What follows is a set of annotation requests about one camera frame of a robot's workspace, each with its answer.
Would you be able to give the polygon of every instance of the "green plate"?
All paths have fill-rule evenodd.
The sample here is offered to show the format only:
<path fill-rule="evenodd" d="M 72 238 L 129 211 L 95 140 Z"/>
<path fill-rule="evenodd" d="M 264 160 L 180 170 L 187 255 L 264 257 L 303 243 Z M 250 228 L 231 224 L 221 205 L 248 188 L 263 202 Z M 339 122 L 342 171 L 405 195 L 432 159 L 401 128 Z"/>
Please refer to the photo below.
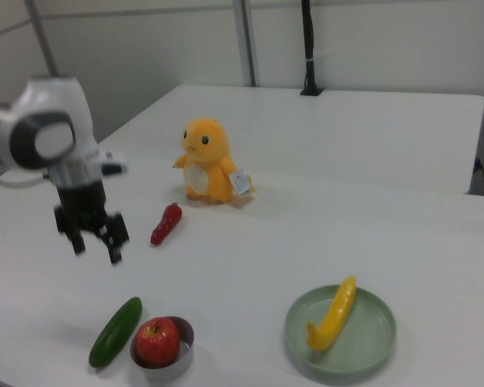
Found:
<path fill-rule="evenodd" d="M 335 343 L 325 351 L 312 351 L 307 346 L 307 323 L 321 323 L 338 289 L 338 285 L 330 285 L 302 295 L 289 309 L 285 323 L 294 366 L 307 377 L 328 384 L 370 376 L 385 362 L 396 339 L 396 323 L 389 307 L 374 294 L 357 288 L 355 302 Z"/>

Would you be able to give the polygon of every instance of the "red pepper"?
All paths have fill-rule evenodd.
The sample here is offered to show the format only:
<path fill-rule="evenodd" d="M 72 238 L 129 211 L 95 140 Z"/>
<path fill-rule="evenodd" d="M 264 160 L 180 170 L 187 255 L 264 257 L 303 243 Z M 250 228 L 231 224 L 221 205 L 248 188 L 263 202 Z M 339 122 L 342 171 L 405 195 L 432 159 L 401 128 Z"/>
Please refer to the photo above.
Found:
<path fill-rule="evenodd" d="M 172 203 L 165 208 L 165 212 L 161 217 L 160 223 L 154 229 L 151 235 L 151 244 L 155 246 L 161 244 L 163 239 L 171 232 L 171 230 L 179 223 L 183 211 L 177 203 Z"/>

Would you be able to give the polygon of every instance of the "toy fruit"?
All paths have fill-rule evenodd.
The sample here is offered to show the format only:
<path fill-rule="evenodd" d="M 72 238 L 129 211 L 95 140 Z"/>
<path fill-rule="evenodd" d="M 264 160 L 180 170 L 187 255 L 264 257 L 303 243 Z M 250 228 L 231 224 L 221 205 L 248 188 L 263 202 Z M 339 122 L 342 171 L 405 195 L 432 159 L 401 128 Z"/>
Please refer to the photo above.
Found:
<path fill-rule="evenodd" d="M 143 361 L 166 367 L 179 353 L 179 330 L 174 321 L 156 317 L 145 322 L 136 332 L 136 352 Z"/>
<path fill-rule="evenodd" d="M 160 223 L 156 226 L 151 234 L 151 244 L 158 246 L 163 242 L 163 239 L 175 228 L 176 224 L 181 220 L 183 214 L 182 209 L 177 203 L 172 203 L 165 208 Z"/>
<path fill-rule="evenodd" d="M 88 361 L 92 367 L 106 367 L 113 361 L 135 330 L 142 309 L 142 301 L 133 297 L 117 310 L 91 348 Z"/>
<path fill-rule="evenodd" d="M 307 324 L 307 345 L 315 351 L 322 351 L 330 347 L 342 331 L 349 311 L 355 301 L 357 283 L 354 276 L 348 277 L 340 285 L 336 296 L 333 298 L 328 310 L 319 327 L 310 321 Z"/>
<path fill-rule="evenodd" d="M 190 121 L 183 131 L 181 146 L 185 154 L 176 159 L 174 167 L 183 169 L 186 196 L 228 202 L 233 191 L 229 175 L 237 168 L 222 125 L 209 118 Z"/>

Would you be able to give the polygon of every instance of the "wall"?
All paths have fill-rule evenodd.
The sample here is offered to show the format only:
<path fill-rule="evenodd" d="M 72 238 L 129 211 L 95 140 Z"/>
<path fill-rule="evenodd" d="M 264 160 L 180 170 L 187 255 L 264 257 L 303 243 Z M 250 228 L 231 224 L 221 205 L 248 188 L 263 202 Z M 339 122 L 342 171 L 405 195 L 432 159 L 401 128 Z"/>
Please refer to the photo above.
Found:
<path fill-rule="evenodd" d="M 260 86 L 303 87 L 299 3 L 250 2 L 252 54 Z M 484 0 L 312 4 L 318 85 L 484 96 Z M 484 124 L 478 154 L 484 158 Z M 472 192 L 483 192 L 478 174 Z"/>
<path fill-rule="evenodd" d="M 36 5 L 57 68 L 82 84 L 97 140 L 177 85 L 249 83 L 232 0 Z"/>
<path fill-rule="evenodd" d="M 31 75 L 47 73 L 23 1 L 0 0 L 0 102 L 14 101 Z"/>

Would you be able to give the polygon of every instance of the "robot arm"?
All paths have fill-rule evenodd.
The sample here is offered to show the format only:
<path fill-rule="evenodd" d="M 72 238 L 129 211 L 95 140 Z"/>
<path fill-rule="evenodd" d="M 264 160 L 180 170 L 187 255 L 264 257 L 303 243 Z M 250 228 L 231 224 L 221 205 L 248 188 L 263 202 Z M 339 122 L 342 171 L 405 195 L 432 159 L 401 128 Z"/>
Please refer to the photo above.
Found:
<path fill-rule="evenodd" d="M 85 251 L 81 231 L 89 231 L 106 244 L 112 264 L 122 259 L 129 236 L 122 215 L 104 210 L 102 177 L 126 172 L 127 162 L 98 149 L 75 78 L 31 79 L 11 106 L 0 105 L 0 171 L 7 169 L 47 171 L 61 202 L 55 209 L 57 229 L 76 254 Z"/>

